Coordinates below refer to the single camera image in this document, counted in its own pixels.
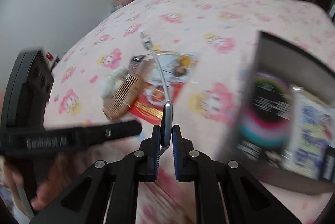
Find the pink cloth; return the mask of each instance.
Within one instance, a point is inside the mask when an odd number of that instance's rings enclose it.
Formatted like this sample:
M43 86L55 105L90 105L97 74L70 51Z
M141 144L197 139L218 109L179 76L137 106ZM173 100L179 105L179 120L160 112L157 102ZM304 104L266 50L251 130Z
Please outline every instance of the pink cloth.
M144 29L162 51L200 54L190 82L175 103L174 124L180 125L183 137L192 140L197 150L212 159L222 148L239 106L240 75L252 63L259 30L291 41L335 68L335 29L327 14L314 4L293 0L136 0L81 39L54 69L45 127L84 125L88 120L108 123L102 112L99 79L119 66L127 67L132 56L146 54L139 29ZM140 137L114 142L113 147L124 154L138 149L152 131L152 125L144 120L142 126ZM172 215L173 208L183 208L195 221L193 184L175 180L172 149L160 159L156 185L173 200L169 206ZM331 196L308 196L265 186L302 223L314 221ZM152 214L153 203L145 199L138 211ZM141 215L137 223L145 223L140 220Z

